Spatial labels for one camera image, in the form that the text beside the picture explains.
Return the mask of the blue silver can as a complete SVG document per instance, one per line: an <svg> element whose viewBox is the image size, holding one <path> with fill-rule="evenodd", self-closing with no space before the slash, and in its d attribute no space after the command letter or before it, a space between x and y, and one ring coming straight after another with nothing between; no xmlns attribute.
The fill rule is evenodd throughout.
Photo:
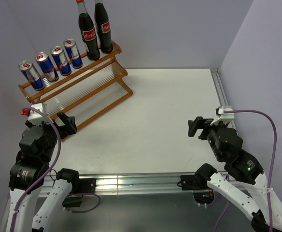
<svg viewBox="0 0 282 232"><path fill-rule="evenodd" d="M45 52L39 52L35 55L35 60L40 66L45 78L49 82L56 82L59 78L49 56Z"/></svg>

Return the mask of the cola bottle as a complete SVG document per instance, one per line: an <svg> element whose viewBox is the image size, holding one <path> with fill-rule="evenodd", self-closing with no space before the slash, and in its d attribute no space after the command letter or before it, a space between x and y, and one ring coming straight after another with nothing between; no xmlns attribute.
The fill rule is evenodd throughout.
<svg viewBox="0 0 282 232"><path fill-rule="evenodd" d="M76 2L79 13L78 25L82 40L85 44L87 57L91 61L96 61L100 58L100 52L98 49L97 36L93 21L87 12L84 1L77 0Z"/></svg>
<svg viewBox="0 0 282 232"><path fill-rule="evenodd" d="M102 0L95 1L94 13L96 29L99 36L100 48L104 54L109 54L113 50L111 39L111 27L107 11Z"/></svg>

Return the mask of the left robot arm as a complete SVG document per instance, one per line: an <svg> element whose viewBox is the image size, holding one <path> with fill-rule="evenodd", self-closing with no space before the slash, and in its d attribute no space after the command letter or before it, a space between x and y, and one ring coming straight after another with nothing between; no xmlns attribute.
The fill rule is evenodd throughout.
<svg viewBox="0 0 282 232"><path fill-rule="evenodd" d="M78 171L61 169L56 174L50 196L35 212L44 179L56 163L51 160L54 149L57 149L57 160L62 140L75 134L77 127L75 117L63 112L57 114L62 126L34 108L24 109L22 113L28 116L27 129L22 133L20 150L10 170L10 211L6 231L45 232L68 194L77 192L81 186Z"/></svg>

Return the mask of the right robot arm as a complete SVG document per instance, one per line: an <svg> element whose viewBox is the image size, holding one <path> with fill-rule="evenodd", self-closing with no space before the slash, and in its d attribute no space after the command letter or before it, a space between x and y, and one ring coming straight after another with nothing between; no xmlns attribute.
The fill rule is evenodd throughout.
<svg viewBox="0 0 282 232"><path fill-rule="evenodd" d="M229 183L213 166L203 164L195 172L199 188L211 188L233 203L251 222L256 232L282 232L282 202L267 184L269 178L259 161L242 149L237 131L223 121L201 116L188 121L188 136L206 140L217 161L224 163L227 173L239 182L247 194Z"/></svg>

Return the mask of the wooden three-tier shelf rack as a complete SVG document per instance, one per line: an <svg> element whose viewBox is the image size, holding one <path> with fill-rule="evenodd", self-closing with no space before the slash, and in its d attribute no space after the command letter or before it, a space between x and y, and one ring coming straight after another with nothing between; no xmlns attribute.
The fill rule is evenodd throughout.
<svg viewBox="0 0 282 232"><path fill-rule="evenodd" d="M60 76L57 82L48 82L42 75L45 83L43 90L30 94L27 91L27 88L31 87L29 82L18 85L18 88L30 104L47 104L47 113L53 120L58 118L60 112L67 113L76 109L113 84L118 84L126 91L125 95L83 122L76 119L77 130L81 130L133 95L133 90L123 81L128 72L116 59L116 55L122 53L122 49L116 42L113 41L112 44L113 51L94 62L86 61L86 53L81 54L83 66L73 69L69 76Z"/></svg>

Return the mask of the aluminium right side rail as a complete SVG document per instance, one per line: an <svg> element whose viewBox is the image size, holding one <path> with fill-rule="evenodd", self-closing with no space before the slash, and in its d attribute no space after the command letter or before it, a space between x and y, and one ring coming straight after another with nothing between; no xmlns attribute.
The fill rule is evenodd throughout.
<svg viewBox="0 0 282 232"><path fill-rule="evenodd" d="M216 89L216 93L218 95L218 99L220 102L220 105L228 105L228 101L225 95L225 91L222 85L222 81L219 75L219 69L215 68L215 69L210 69L211 72L211 76L214 82L214 86Z"/></svg>

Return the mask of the aluminium rail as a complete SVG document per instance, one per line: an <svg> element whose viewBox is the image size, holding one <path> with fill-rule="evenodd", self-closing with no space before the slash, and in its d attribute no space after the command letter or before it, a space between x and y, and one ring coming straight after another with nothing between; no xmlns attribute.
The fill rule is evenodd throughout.
<svg viewBox="0 0 282 232"><path fill-rule="evenodd" d="M220 102L220 105L228 105L228 101L225 95L225 91L222 85L222 81L219 75L219 69L215 68L215 69L210 69L211 72L211 76L214 82L214 86L216 89L216 93L218 95L218 99Z"/></svg>
<svg viewBox="0 0 282 232"><path fill-rule="evenodd" d="M52 190L62 189L62 185L72 182L72 189L77 186L80 178L95 178L95 194L110 195L146 195L179 193L182 191L177 183L181 175L192 173L157 173L157 174L79 174L75 170L63 169L54 174L47 174L40 186L39 197L50 195ZM57 187L60 178L63 184Z"/></svg>

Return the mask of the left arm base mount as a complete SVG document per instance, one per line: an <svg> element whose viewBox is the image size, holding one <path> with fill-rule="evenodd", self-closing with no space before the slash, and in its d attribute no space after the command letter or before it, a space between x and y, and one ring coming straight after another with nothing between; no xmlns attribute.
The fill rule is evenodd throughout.
<svg viewBox="0 0 282 232"><path fill-rule="evenodd" d="M62 206L65 208L80 207L85 197L85 193L95 193L95 188L95 178L80 178L77 186L73 188L64 199Z"/></svg>

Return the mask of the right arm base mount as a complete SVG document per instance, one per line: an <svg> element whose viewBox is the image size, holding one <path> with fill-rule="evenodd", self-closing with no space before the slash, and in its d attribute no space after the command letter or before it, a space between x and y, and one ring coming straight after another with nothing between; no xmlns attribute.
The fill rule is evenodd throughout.
<svg viewBox="0 0 282 232"><path fill-rule="evenodd" d="M214 192L206 184L199 182L194 174L181 175L177 186L182 191L192 191L194 200L200 204L211 204L214 201Z"/></svg>

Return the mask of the aluminium front rail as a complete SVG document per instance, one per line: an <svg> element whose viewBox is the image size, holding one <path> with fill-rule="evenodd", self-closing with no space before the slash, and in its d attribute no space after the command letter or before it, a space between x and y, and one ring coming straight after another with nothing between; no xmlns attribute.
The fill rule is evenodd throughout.
<svg viewBox="0 0 282 232"><path fill-rule="evenodd" d="M72 182L72 189L77 186L80 178L95 178L95 194L110 195L146 195L179 193L182 191L177 183L181 175L192 173L157 173L157 174L79 174L75 170L63 169L54 174L47 174L40 186L39 197L50 195L52 190L62 189L62 185ZM60 178L63 184L57 187Z"/></svg>

